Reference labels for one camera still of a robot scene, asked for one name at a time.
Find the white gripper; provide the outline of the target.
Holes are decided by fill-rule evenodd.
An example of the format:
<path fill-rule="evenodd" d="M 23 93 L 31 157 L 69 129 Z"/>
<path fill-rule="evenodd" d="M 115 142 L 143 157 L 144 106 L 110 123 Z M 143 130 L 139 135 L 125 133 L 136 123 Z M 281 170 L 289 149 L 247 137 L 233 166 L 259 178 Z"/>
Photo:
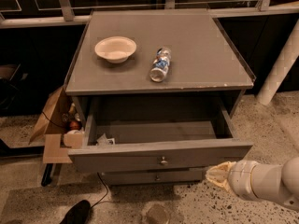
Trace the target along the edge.
<path fill-rule="evenodd" d="M 257 201 L 251 186 L 251 173 L 257 161 L 226 161 L 210 167 L 206 171 L 206 180 L 219 188 L 233 193 L 245 201 Z"/>

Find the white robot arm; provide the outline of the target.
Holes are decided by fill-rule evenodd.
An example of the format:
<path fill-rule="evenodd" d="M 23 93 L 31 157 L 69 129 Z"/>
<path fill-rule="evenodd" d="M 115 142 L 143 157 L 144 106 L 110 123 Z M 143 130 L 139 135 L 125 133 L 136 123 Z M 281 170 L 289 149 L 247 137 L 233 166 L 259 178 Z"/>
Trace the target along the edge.
<path fill-rule="evenodd" d="M 244 201 L 268 201 L 299 211 L 299 158 L 284 164 L 227 161 L 206 171 L 206 179 Z"/>

